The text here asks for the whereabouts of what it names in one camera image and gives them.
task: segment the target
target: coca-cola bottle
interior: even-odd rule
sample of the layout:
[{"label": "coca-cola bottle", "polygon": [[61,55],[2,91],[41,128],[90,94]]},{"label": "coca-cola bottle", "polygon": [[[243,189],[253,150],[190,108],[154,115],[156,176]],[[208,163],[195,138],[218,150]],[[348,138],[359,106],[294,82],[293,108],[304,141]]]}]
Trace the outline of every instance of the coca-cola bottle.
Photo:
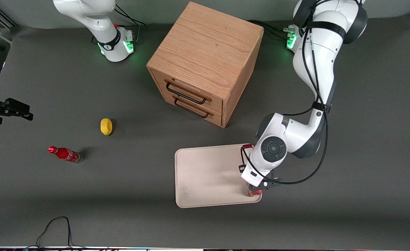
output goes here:
[{"label": "coca-cola bottle", "polygon": [[50,146],[48,148],[48,152],[56,155],[59,159],[72,163],[80,163],[84,159],[82,157],[82,154],[79,154],[65,147],[57,148],[55,146]]}]

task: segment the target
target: drawer front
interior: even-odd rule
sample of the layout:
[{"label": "drawer front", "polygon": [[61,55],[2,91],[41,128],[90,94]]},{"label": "drawer front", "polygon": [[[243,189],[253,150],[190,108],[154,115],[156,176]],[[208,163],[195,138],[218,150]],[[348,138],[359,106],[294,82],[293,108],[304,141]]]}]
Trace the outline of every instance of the drawer front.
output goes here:
[{"label": "drawer front", "polygon": [[170,76],[167,76],[157,70],[152,70],[152,73],[154,74],[158,87],[162,91],[162,95],[164,97],[176,95],[184,100],[188,100],[197,107],[204,107],[219,114],[222,113],[221,99],[210,95],[203,95],[199,90],[191,90],[178,80],[171,78]]},{"label": "drawer front", "polygon": [[222,126],[222,115],[219,113],[215,113],[213,111],[205,110],[198,105],[189,102],[181,97],[176,95],[165,96],[165,101],[174,105],[186,112],[194,114],[195,116],[205,119],[213,124],[218,126]]}]

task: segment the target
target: tray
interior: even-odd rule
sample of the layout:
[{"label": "tray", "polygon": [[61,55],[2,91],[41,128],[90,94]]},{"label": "tray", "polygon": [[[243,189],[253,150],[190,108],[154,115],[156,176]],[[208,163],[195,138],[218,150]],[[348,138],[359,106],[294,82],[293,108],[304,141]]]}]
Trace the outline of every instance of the tray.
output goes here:
[{"label": "tray", "polygon": [[176,152],[176,203],[181,208],[256,203],[240,177],[243,144],[179,149]]}]

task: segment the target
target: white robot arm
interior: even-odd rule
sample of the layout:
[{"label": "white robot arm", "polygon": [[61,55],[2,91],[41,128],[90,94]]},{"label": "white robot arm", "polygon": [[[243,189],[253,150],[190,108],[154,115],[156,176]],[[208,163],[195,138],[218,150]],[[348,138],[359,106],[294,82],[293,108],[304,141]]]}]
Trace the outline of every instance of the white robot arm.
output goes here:
[{"label": "white robot arm", "polygon": [[114,10],[114,0],[53,0],[53,3],[60,13],[79,21],[92,32],[101,53],[109,61],[122,61],[134,51],[132,31],[115,27],[106,16]]},{"label": "white robot arm", "polygon": [[[353,42],[366,28],[367,14],[362,8],[363,2],[300,0],[296,5],[294,23],[299,30],[305,30],[293,57],[293,67],[313,91],[315,102],[308,124],[278,113],[264,118],[256,132],[258,142],[242,174],[242,178],[254,187],[264,189],[259,184],[264,179],[271,181],[266,175],[281,164],[288,152],[303,159],[318,151],[335,88],[334,61],[342,44]],[[301,181],[276,183],[297,184]]]}]

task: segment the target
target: lemon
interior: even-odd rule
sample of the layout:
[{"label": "lemon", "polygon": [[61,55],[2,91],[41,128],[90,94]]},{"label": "lemon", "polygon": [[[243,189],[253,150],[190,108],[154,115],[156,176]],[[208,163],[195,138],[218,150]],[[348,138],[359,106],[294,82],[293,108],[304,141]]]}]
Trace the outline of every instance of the lemon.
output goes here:
[{"label": "lemon", "polygon": [[101,120],[101,132],[104,135],[110,135],[112,133],[112,121],[110,119]]}]

